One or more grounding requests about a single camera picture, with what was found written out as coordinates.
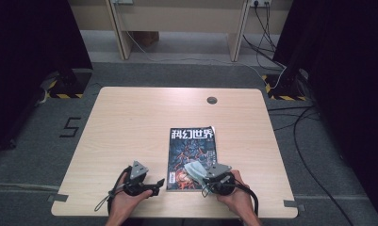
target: controller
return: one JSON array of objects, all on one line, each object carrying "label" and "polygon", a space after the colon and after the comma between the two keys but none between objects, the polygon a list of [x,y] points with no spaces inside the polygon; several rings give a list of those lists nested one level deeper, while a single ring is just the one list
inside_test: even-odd
[{"label": "controller", "polygon": [[232,168],[219,163],[214,163],[206,172],[203,181],[206,187],[215,194],[230,195],[235,189],[236,179],[232,172]]},{"label": "controller", "polygon": [[123,181],[123,191],[129,196],[138,196],[146,190],[153,191],[153,194],[150,197],[157,196],[159,194],[159,189],[165,182],[165,179],[162,179],[154,185],[145,185],[143,181],[147,175],[148,168],[144,167],[138,161],[134,161],[133,167],[129,166],[124,171],[127,172],[127,175]]}]

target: yellow black hazard tape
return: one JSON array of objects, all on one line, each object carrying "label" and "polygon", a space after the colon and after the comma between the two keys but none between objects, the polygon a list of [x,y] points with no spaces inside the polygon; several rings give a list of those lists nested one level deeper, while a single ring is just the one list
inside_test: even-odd
[{"label": "yellow black hazard tape", "polygon": [[70,98],[82,98],[83,96],[82,91],[75,90],[73,91],[73,93],[71,93],[70,91],[67,92],[65,90],[58,89],[56,84],[57,84],[57,80],[53,81],[50,84],[50,87],[47,90],[47,98],[70,99]]},{"label": "yellow black hazard tape", "polygon": [[285,101],[305,101],[305,97],[301,95],[300,93],[296,94],[288,94],[288,95],[282,95],[275,92],[275,89],[271,89],[271,84],[268,83],[268,76],[263,75],[262,79],[265,81],[265,89],[268,93],[268,97],[273,100],[285,100]]}]

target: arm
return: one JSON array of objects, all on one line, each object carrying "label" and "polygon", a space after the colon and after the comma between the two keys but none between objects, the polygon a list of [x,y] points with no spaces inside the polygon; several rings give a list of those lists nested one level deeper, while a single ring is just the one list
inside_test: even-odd
[{"label": "arm", "polygon": [[[241,176],[237,170],[231,171],[235,176],[236,184],[244,182],[241,179]],[[223,202],[229,207],[229,210],[239,216],[246,225],[248,226],[258,226],[261,225],[261,221],[254,212],[253,203],[251,202],[251,197],[249,194],[245,193],[243,190],[235,189],[232,194],[228,196],[217,196],[219,202]]]},{"label": "arm", "polygon": [[[121,185],[126,177],[126,173],[122,176],[119,181]],[[111,205],[111,211],[109,213],[109,218],[106,226],[117,226],[124,223],[124,221],[129,218],[130,214],[136,208],[136,206],[143,200],[153,194],[152,190],[146,190],[138,196],[129,196],[124,191],[119,192],[115,195],[115,198]]]}]

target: power outlet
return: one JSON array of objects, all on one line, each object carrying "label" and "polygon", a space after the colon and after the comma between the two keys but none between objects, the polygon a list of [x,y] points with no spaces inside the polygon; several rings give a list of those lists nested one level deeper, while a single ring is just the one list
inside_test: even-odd
[{"label": "power outlet", "polygon": [[255,1],[258,1],[259,8],[265,8],[268,4],[269,4],[269,7],[271,6],[271,0],[251,0],[250,7],[254,7]]}]

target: illustrated cover art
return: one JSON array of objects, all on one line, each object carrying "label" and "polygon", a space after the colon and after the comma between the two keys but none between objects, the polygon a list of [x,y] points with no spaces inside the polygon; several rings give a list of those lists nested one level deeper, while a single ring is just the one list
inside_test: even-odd
[{"label": "illustrated cover art", "polygon": [[185,164],[199,161],[206,170],[217,162],[213,127],[172,128],[168,159],[168,191],[200,190],[185,171]]}]

